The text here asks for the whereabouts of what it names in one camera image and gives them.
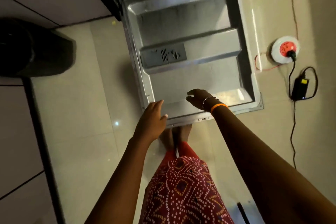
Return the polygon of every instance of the orange wristband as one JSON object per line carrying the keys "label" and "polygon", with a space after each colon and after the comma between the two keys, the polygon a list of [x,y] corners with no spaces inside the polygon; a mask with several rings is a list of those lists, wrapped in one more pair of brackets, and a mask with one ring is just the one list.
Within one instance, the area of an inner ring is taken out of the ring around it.
{"label": "orange wristband", "polygon": [[214,110],[216,107],[219,107],[219,106],[221,106],[221,105],[222,105],[222,106],[225,106],[225,107],[228,108],[228,106],[227,106],[226,104],[220,103],[220,104],[214,105],[214,106],[211,108],[210,113],[212,114],[213,110]]}

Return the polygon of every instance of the dishwasher door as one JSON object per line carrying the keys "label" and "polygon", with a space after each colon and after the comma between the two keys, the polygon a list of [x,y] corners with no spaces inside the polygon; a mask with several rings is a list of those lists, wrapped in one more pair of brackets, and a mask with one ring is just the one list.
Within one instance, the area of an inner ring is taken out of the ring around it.
{"label": "dishwasher door", "polygon": [[185,100],[205,89],[234,113],[261,109],[240,0],[123,0],[143,109],[164,99],[167,125],[212,119]]}

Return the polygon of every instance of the red dress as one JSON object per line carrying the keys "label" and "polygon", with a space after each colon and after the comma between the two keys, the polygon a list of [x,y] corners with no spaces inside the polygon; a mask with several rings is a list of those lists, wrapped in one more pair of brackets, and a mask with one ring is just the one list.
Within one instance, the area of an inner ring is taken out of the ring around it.
{"label": "red dress", "polygon": [[162,161],[146,189],[140,223],[233,224],[207,164],[195,156]]}

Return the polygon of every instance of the tiled floor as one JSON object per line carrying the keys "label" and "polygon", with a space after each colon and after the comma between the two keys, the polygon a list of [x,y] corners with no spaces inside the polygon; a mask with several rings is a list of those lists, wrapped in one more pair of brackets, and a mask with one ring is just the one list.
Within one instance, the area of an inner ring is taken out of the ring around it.
{"label": "tiled floor", "polygon": [[[243,0],[251,52],[260,52],[283,35],[294,35],[290,0]],[[336,6],[331,0],[295,0],[302,51],[296,76],[307,65],[317,68],[320,90],[314,99],[297,104],[294,144],[297,167],[336,203],[336,105],[330,75],[335,64]],[[59,31],[77,43],[75,65],[67,72],[33,80],[42,126],[51,156],[67,224],[82,224],[116,168],[132,136],[141,108],[122,24],[107,18]],[[266,60],[264,67],[271,67]],[[292,149],[292,104],[287,76],[292,65],[257,75],[264,110],[239,118],[289,163]],[[251,223],[261,223],[252,197],[214,121],[194,124],[190,145],[209,166],[215,184],[236,223],[243,223],[241,202]],[[155,141],[146,156],[134,223],[138,222],[144,189],[164,149]]]}

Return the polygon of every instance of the black power cord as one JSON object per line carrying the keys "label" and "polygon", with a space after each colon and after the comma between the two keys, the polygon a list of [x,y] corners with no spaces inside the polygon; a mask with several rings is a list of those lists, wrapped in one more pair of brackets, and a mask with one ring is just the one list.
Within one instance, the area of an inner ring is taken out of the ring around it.
{"label": "black power cord", "polygon": [[[295,69],[295,65],[296,65],[296,54],[294,53],[288,53],[288,56],[290,56],[293,60],[293,68],[292,71],[290,72],[289,76],[288,76],[288,86],[289,86],[289,98],[293,101],[293,109],[294,109],[294,124],[293,124],[293,128],[292,128],[292,133],[291,133],[291,137],[290,137],[290,142],[292,145],[292,149],[293,149],[293,164],[294,167],[296,169],[296,163],[295,163],[295,156],[296,156],[296,151],[295,151],[295,147],[293,144],[293,134],[294,134],[294,130],[295,130],[295,126],[296,126],[296,102],[297,101],[302,101],[302,100],[307,100],[307,99],[311,99],[313,97],[315,97],[316,93],[317,93],[317,89],[319,87],[319,79],[317,77],[317,73],[315,68],[313,68],[312,66],[306,67],[301,73],[300,75],[295,79],[295,83],[293,86],[293,90],[291,92],[291,77],[292,74],[294,72]],[[306,92],[307,92],[307,88],[308,88],[308,83],[309,80],[306,79],[306,71],[308,69],[312,69],[314,76],[315,76],[315,90],[314,93],[311,97],[306,97]]]}

